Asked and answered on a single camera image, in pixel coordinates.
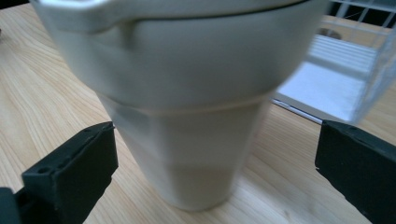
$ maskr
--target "white cup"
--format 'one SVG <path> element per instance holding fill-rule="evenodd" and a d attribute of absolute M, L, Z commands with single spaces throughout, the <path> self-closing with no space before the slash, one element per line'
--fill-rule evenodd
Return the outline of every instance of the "white cup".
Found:
<path fill-rule="evenodd" d="M 268 99 L 303 59 L 326 1 L 130 20 L 117 4 L 133 1 L 79 6 L 86 2 L 32 4 L 158 193 L 191 211 L 225 200 Z"/>

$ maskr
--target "wire basket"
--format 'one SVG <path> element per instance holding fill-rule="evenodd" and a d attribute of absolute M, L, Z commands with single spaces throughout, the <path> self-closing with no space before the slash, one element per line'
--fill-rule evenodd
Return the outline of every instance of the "wire basket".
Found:
<path fill-rule="evenodd" d="M 323 17 L 305 61 L 274 103 L 318 123 L 357 124 L 396 78 L 396 1 L 332 3 L 332 15 Z"/>

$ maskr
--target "wooden surface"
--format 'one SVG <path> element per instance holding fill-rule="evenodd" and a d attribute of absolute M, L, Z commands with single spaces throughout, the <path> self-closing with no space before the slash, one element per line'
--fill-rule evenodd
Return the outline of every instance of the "wooden surface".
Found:
<path fill-rule="evenodd" d="M 87 126 L 109 120 L 29 5 L 0 11 L 0 186 Z M 361 127 L 396 144 L 395 86 Z M 163 202 L 117 134 L 120 168 L 85 223 L 369 223 L 315 170 L 319 126 L 271 107 L 230 199 L 188 213 Z"/>

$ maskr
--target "white wire rack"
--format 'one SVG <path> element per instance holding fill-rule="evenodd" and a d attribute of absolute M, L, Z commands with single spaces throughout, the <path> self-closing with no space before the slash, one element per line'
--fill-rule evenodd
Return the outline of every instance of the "white wire rack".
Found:
<path fill-rule="evenodd" d="M 396 78 L 396 1 L 332 2 L 336 11 L 274 102 L 316 122 L 357 124 Z"/>

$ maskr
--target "tabletop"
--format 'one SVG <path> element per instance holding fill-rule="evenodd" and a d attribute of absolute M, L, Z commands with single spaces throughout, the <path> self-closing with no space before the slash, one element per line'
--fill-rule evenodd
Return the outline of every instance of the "tabletop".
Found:
<path fill-rule="evenodd" d="M 73 76 L 30 5 L 0 12 L 0 186 L 75 133 L 110 120 Z M 361 127 L 396 144 L 393 86 Z M 204 212 L 165 203 L 116 131 L 120 167 L 85 223 L 369 223 L 315 169 L 320 126 L 272 105 L 229 200 Z"/>

